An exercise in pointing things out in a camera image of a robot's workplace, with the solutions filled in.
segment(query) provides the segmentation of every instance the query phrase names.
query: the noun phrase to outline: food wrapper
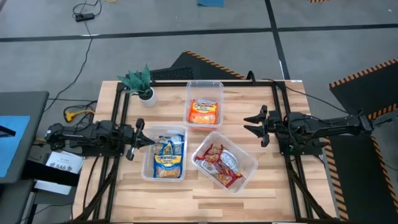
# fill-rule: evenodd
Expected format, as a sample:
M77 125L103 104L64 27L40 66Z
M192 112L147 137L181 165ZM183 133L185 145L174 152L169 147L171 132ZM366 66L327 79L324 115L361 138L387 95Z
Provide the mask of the food wrapper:
M203 156L196 156L195 163L213 175L225 187L231 186L242 175L238 172L238 160L223 145L213 144Z
M154 178L180 178L183 169L184 135L159 136L154 149Z
M196 124L216 124L218 103L209 100L193 100L189 122Z

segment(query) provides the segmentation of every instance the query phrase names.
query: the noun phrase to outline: plastic food container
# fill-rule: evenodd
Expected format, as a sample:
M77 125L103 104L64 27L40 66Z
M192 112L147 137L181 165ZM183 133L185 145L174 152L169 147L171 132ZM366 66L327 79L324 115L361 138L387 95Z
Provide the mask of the plastic food container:
M145 180L149 181L163 181L163 182L180 182L185 177L185 169L187 167L187 146L188 146L188 130L184 126L152 126L146 130L148 138L157 139L159 136L174 136L176 134L184 135L184 149L182 157L182 173L181 177L177 179L173 178L154 178L154 146L149 146L144 154L144 160L142 161L141 176Z
M218 103L216 124L196 124L189 122L192 101L196 99L211 100ZM211 131L223 124L224 85L217 81L189 81L185 100L184 123L192 129Z
M238 171L243 175L242 178L238 178L235 182L226 188L221 182L219 182L215 177L209 174L204 168L195 163L196 156L202 156L209 149L211 144L216 146L223 145L225 148L231 152L235 158L238 160ZM198 149L193 153L191 157L193 165L200 171L202 171L207 177L218 184L221 188L226 189L230 193L237 193L246 186L249 181L250 176L253 175L254 171L257 169L258 162L255 158L247 154L239 146L229 140L226 136L222 135L217 131L211 132L205 140L200 144Z

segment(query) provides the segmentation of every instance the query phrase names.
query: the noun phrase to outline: yellow connector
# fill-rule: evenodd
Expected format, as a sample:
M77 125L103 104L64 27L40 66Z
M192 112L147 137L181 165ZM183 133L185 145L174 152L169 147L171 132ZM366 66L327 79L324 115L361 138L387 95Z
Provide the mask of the yellow connector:
M65 118L65 121L66 121L66 122L71 123L71 122L73 121L73 119L74 119L77 115L79 115L79 114L81 114L81 113L93 113L93 114L95 114L95 112L92 111L92 110L82 110L82 111L79 111L79 112L76 112L76 113L72 113L72 112L67 111L67 112L65 112L65 114L63 115L63 117Z

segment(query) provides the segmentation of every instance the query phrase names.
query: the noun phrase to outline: green leaves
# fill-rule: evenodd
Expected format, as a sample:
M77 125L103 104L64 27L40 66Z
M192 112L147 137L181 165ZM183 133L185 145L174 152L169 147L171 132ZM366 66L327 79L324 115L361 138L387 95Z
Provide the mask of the green leaves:
M148 65L145 65L145 69L141 73L129 71L128 77L118 76L118 78L131 89L127 91L128 93L137 93L138 95L148 95L150 93L150 70Z

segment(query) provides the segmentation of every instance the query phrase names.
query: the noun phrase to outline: wooden table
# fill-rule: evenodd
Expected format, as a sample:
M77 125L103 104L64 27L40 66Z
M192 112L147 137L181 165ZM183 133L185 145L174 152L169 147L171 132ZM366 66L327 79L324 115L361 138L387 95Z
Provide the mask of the wooden table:
M286 82L287 86L304 92L303 83ZM96 107L95 121L111 119L117 82L103 82ZM127 124L144 118L146 128L155 124L183 125L185 87L157 87L157 104L144 108L136 96L131 97ZM292 111L309 114L304 95L287 90ZM124 94L119 105L120 120ZM281 110L284 111L281 94ZM224 123L219 132L235 142L259 163L258 169L240 194L232 195L207 178L187 159L185 179L177 183L150 182L141 177L146 148L136 151L134 161L122 157L111 215L112 222L258 222L295 220L287 173L283 157L273 134L271 143L263 148L260 139L243 128L243 118L258 114L262 105L274 110L271 88L225 87ZM188 158L208 133L188 132ZM309 191L325 209L335 216L335 209L323 164L313 156L302 156ZM81 213L83 196L94 157L86 158L81 170L73 213ZM88 187L87 203L98 188L102 157L98 160ZM302 216L305 216L302 194L297 189ZM107 192L104 194L99 217L104 217Z

